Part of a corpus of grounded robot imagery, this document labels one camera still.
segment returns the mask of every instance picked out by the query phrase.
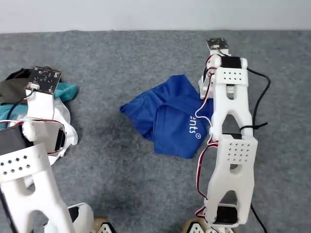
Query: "black wire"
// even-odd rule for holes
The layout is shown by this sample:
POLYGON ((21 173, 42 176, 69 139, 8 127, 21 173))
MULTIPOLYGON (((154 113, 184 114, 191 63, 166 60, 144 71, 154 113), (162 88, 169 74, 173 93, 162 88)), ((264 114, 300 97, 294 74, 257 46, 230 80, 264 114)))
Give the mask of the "black wire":
POLYGON ((5 200, 5 197, 4 197, 4 194, 2 193, 1 188, 0 188, 0 200, 1 200, 1 203, 2 203, 2 206, 3 206, 6 218, 7 218, 8 222, 9 222, 10 227, 11 227, 12 233, 18 233, 17 229, 16 229, 16 226, 14 224, 14 221, 12 219, 12 216, 11 216, 8 204, 7 204, 6 200, 5 200))
MULTIPOLYGON (((25 98, 28 98, 29 96, 31 96, 31 95, 33 94, 33 92, 35 92, 35 91, 36 91, 36 89, 34 89, 33 91, 31 91, 31 93, 30 93, 29 95, 27 95, 25 98)), ((23 100, 24 100, 25 98, 22 98, 21 100, 19 100, 18 102, 16 102, 16 103, 12 106, 12 108, 11 108, 10 111, 8 112, 8 115, 6 116, 6 120, 9 120, 9 119, 11 118, 11 114, 12 114, 13 110, 14 110, 20 103, 22 103, 23 100)))
POLYGON ((268 233, 267 231, 267 228, 265 227, 265 225, 263 224, 263 222, 261 221, 261 219, 259 218, 259 216, 257 215, 254 207, 253 207, 253 204, 251 203, 251 210, 253 211, 253 214, 255 215, 255 218, 257 219, 257 221, 259 222, 259 224, 261 225, 264 233, 268 233))
POLYGON ((219 233, 219 231, 218 230, 216 230, 215 228, 213 228, 213 227, 211 227, 215 232, 217 232, 217 233, 219 233))
POLYGON ((267 75, 261 74, 261 73, 259 73, 259 72, 257 72, 257 71, 254 71, 254 70, 250 69, 250 68, 247 68, 247 70, 248 70, 249 72, 253 73, 253 74, 256 74, 256 75, 258 75, 258 76, 264 77, 264 78, 268 81, 268 83, 267 83, 265 89, 263 90, 263 92, 262 92, 261 95, 259 96, 259 98, 258 98, 258 100, 257 100, 257 102, 256 102, 256 104, 255 104, 255 107, 254 107, 254 112, 253 112, 253 125, 255 125, 258 106, 259 106, 259 104, 260 104, 261 99, 262 99, 263 96, 266 94, 266 92, 268 91, 268 89, 269 89, 269 87, 270 87, 270 85, 271 85, 271 79, 270 79, 267 75))
MULTIPOLYGON (((34 89, 33 91, 31 91, 31 93, 29 95, 27 95, 25 98, 28 98, 29 96, 32 95, 33 92, 35 92, 36 90, 34 89)), ((24 98, 22 98, 20 101, 16 102, 10 109, 10 111, 8 112, 8 115, 6 116, 6 119, 9 120, 11 118, 11 114, 13 112, 13 110, 20 104, 22 103, 22 101, 24 100, 24 98)), ((3 206, 3 209, 4 209, 4 212, 5 212, 5 215, 8 219, 8 222, 9 222, 9 225, 11 227, 11 230, 12 230, 12 233, 18 233, 17 232, 17 229, 16 229, 16 226, 14 224, 14 221, 12 219, 12 216, 11 216, 11 213, 10 213, 10 210, 9 210, 9 207, 8 207, 8 204, 6 202, 6 199, 5 199, 5 196, 4 194, 2 193, 2 190, 0 188, 0 200, 1 200, 1 203, 2 203, 2 206, 3 206)))

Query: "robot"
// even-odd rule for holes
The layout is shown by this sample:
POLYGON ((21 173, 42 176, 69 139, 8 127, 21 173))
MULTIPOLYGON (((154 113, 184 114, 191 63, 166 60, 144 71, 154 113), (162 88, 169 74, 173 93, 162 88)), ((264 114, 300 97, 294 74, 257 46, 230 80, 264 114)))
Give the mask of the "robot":
POLYGON ((27 115, 0 131, 1 201, 13 233, 32 232, 32 212, 40 210, 49 219, 45 233, 113 233, 107 219, 94 220, 86 203, 67 207, 62 201, 49 157, 67 145, 70 127, 54 112, 53 94, 61 72, 34 67, 26 89, 27 115), (31 177, 35 191, 26 188, 31 177))
POLYGON ((200 154, 197 169, 197 189, 204 197, 204 206, 196 212, 198 218, 190 220, 183 232, 232 233, 233 228, 247 222, 252 207, 254 162, 258 145, 254 129, 267 124, 256 126, 255 118, 258 104, 271 81, 267 76, 249 69, 245 58, 231 56, 225 39, 209 39, 207 45, 210 56, 199 80, 200 98, 204 101, 195 113, 196 118, 205 118, 210 124, 210 138, 207 147, 200 154), (268 85, 256 104, 253 117, 248 108, 248 71, 268 80, 268 85), (208 98, 213 98, 214 104, 211 120, 199 114, 208 98), (240 133, 223 132, 222 127, 227 115, 234 117, 240 133), (211 147, 217 148, 217 160, 205 195, 199 189, 199 177, 202 158, 211 147), (236 203, 222 203, 229 191, 235 193, 236 203))

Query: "blue cloth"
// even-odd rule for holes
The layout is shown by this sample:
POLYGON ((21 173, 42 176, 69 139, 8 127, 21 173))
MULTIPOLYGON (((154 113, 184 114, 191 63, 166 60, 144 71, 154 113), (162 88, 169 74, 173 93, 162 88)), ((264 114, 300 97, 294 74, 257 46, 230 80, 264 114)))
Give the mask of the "blue cloth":
MULTIPOLYGON (((207 121, 196 119, 199 93, 185 75, 171 76, 120 108, 136 130, 154 142, 156 153, 192 158, 207 134, 207 121)), ((211 117, 213 100, 198 115, 211 117)))
MULTIPOLYGON (((72 100, 76 95, 78 86, 68 83, 59 83, 54 93, 54 99, 60 98, 62 102, 72 100)), ((5 104, 0 106, 0 120, 5 120, 13 104, 5 104)), ((13 110, 11 119, 15 119, 18 115, 26 113, 28 106, 26 104, 19 104, 13 110)))

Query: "teal cloth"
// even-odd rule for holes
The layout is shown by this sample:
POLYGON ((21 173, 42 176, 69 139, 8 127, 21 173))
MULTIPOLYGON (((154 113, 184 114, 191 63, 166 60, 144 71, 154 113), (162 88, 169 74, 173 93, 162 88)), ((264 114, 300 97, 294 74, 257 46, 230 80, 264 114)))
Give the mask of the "teal cloth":
MULTIPOLYGON (((60 98, 62 102, 72 100, 78 90, 78 86, 75 84, 59 83, 54 93, 54 99, 60 98)), ((6 117, 12 108, 13 104, 5 104, 0 106, 0 120, 6 120, 6 117)), ((19 104, 13 110, 11 119, 15 119, 18 115, 26 113, 28 106, 26 104, 19 104)))

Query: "white wall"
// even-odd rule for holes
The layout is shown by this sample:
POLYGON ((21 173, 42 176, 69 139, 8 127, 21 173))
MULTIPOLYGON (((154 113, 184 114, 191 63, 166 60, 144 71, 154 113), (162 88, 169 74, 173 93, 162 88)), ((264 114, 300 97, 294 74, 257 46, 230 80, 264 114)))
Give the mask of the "white wall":
POLYGON ((311 29, 309 0, 0 0, 0 33, 311 29))

